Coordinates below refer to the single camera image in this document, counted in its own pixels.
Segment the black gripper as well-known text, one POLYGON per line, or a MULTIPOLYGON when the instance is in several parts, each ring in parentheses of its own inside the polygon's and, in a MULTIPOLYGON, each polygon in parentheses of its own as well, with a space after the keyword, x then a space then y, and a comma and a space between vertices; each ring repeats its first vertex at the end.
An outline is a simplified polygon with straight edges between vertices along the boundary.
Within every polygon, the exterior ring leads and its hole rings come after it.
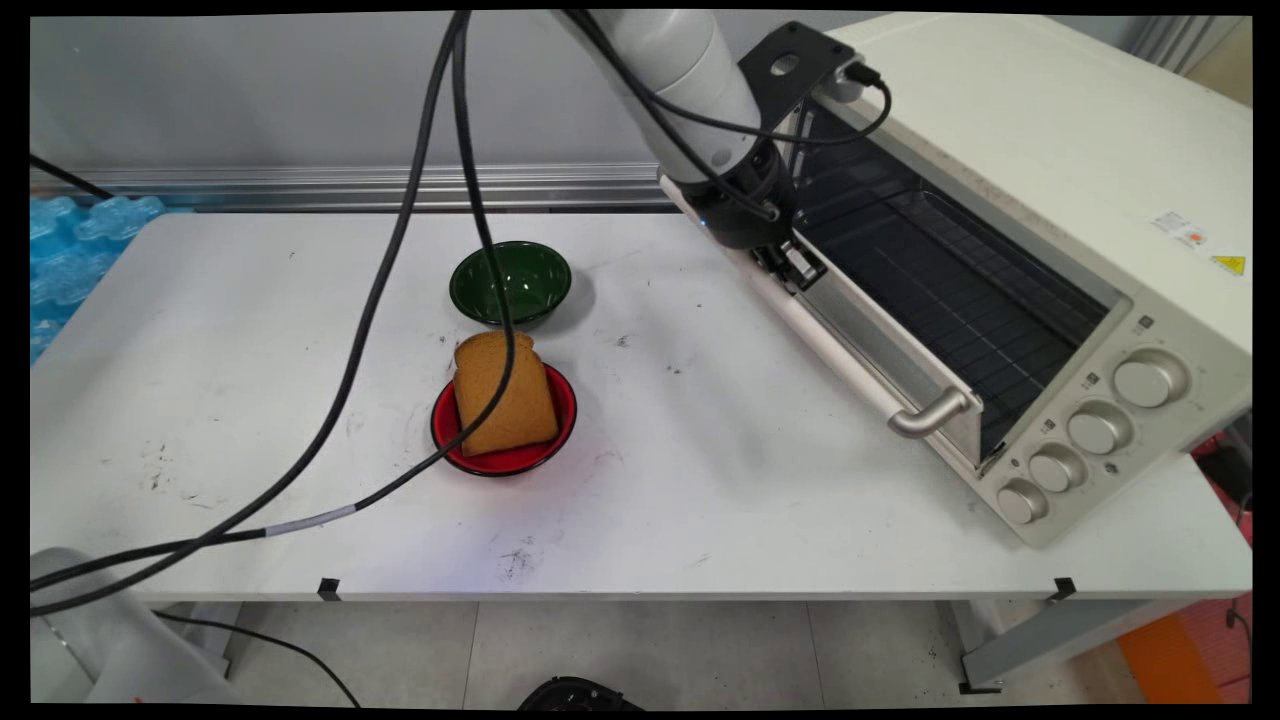
POLYGON ((755 145, 719 179, 690 183, 687 202, 716 242, 750 250, 755 264, 787 295, 809 290, 826 274, 824 263, 792 237, 795 188, 777 146, 755 145))

